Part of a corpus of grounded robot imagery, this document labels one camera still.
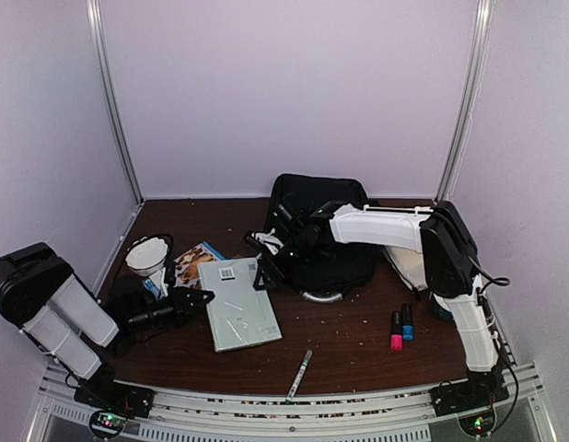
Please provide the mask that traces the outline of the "blue dog picture book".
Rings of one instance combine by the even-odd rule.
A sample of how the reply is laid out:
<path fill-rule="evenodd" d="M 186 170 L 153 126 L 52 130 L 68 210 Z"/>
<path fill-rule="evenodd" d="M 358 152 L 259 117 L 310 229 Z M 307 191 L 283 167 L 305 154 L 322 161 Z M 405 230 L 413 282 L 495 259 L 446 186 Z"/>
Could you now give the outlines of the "blue dog picture book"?
<path fill-rule="evenodd" d="M 224 261 L 225 259 L 226 256 L 207 241 L 193 246 L 175 260 L 175 286 L 201 289 L 198 265 L 205 262 Z"/>

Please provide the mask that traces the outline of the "grey plastic-wrapped book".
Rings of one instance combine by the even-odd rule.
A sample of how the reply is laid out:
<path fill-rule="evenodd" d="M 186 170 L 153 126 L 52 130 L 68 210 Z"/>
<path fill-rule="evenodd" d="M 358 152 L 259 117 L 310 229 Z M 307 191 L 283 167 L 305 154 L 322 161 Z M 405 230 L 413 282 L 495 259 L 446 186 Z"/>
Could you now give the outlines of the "grey plastic-wrapped book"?
<path fill-rule="evenodd" d="M 198 265 L 198 272 L 202 289 L 215 295 L 206 308 L 216 352 L 283 338 L 268 293 L 253 286 L 256 259 L 203 262 Z"/>

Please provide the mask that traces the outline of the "black student backpack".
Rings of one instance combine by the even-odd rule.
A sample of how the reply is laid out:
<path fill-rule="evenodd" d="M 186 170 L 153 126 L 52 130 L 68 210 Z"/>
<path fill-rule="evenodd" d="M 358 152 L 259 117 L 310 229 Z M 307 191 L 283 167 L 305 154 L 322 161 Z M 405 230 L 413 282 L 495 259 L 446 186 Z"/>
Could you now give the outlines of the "black student backpack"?
<path fill-rule="evenodd" d="M 289 192 L 300 195 L 304 204 L 304 222 L 312 216 L 327 219 L 332 244 L 307 263 L 296 267 L 290 276 L 285 277 L 283 285 L 295 289 L 305 300 L 324 304 L 339 301 L 353 289 L 369 282 L 376 267 L 377 248 L 360 242 L 342 243 L 334 238 L 331 227 L 337 209 L 347 204 L 362 209 L 371 202 L 362 184 L 354 179 L 281 174 L 273 184 L 263 232 L 274 231 L 277 237 L 279 220 L 273 210 L 280 196 Z M 261 254 L 259 260 L 274 262 L 274 258 Z"/>

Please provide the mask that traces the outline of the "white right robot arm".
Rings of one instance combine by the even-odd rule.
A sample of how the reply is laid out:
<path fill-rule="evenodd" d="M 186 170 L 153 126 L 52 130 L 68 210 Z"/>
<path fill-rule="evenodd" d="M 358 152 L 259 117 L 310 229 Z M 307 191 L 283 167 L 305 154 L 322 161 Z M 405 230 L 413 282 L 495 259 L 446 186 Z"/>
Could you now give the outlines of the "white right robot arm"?
<path fill-rule="evenodd" d="M 296 221 L 283 205 L 274 213 L 284 223 L 284 233 L 249 231 L 244 236 L 259 253 L 256 288 L 288 283 L 294 266 L 321 244 L 360 243 L 411 251 L 421 260 L 426 288 L 456 323 L 467 365 L 462 399 L 478 407 L 496 393 L 504 364 L 486 290 L 509 281 L 492 278 L 482 269 L 477 246 L 452 203 L 388 208 L 332 201 L 305 222 Z"/>

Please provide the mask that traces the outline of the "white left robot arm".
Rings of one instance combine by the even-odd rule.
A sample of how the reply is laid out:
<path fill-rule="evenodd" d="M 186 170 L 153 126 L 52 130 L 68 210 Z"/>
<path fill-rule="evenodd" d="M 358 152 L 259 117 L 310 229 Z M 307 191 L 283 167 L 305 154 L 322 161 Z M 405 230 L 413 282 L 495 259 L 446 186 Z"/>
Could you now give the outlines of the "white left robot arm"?
<path fill-rule="evenodd" d="M 0 257 L 0 315 L 59 361 L 103 409 L 125 405 L 130 396 L 96 349 L 121 357 L 143 334 L 181 326 L 214 297 L 189 287 L 155 297 L 138 276 L 125 274 L 100 304 L 71 264 L 44 242 Z"/>

